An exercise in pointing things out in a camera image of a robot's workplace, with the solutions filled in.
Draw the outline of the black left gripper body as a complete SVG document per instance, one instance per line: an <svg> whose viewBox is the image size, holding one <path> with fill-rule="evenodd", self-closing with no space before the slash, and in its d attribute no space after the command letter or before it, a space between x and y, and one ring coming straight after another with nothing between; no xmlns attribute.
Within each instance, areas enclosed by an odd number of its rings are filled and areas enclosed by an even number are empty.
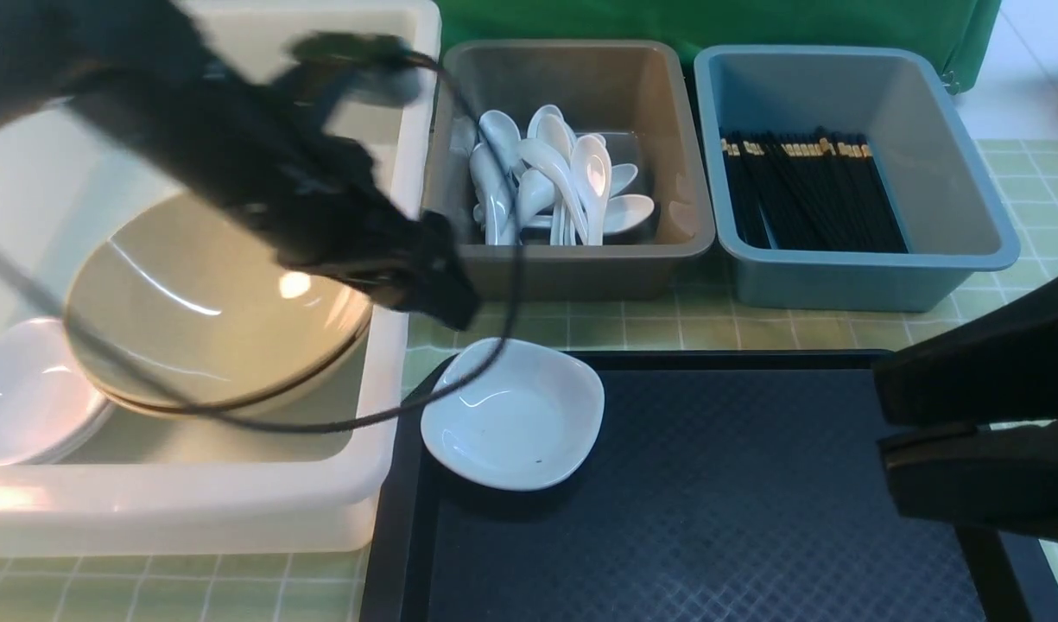
<svg viewBox="0 0 1058 622"><path fill-rule="evenodd" d="M252 84L214 66L194 88L191 165L181 180L276 251L285 267L352 286L378 303L434 301L434 220L402 215L378 188L373 157L325 133L344 96L403 107L413 66L294 66Z"/></svg>

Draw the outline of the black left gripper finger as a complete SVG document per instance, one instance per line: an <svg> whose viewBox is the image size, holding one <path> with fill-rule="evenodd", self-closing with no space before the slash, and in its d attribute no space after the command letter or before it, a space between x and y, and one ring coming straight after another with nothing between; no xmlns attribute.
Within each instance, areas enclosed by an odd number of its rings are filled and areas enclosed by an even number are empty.
<svg viewBox="0 0 1058 622"><path fill-rule="evenodd" d="M390 308L402 314L422 314L456 331L469 329L481 298L466 274L450 221L425 212L406 221L396 236L396 269Z"/></svg>

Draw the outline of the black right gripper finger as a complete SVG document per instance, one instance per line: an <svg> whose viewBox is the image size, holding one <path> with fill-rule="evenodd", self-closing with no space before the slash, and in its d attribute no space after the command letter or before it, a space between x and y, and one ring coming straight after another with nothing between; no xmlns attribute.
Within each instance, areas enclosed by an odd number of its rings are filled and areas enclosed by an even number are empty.
<svg viewBox="0 0 1058 622"><path fill-rule="evenodd" d="M1058 420L1058 277L872 370L898 426Z"/></svg>
<svg viewBox="0 0 1058 622"><path fill-rule="evenodd" d="M896 511L1058 543L1058 420L912 429L877 443Z"/></svg>

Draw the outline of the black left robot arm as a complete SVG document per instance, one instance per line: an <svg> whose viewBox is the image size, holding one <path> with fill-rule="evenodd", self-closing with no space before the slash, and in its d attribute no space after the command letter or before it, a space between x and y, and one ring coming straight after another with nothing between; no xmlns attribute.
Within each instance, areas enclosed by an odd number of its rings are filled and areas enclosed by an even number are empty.
<svg viewBox="0 0 1058 622"><path fill-rule="evenodd" d="M403 215L373 157L325 131L340 98L405 107L440 67L383 33L316 30L288 54L252 83L174 1L0 1L0 127L63 98L285 268L466 329L481 299L448 219Z"/></svg>

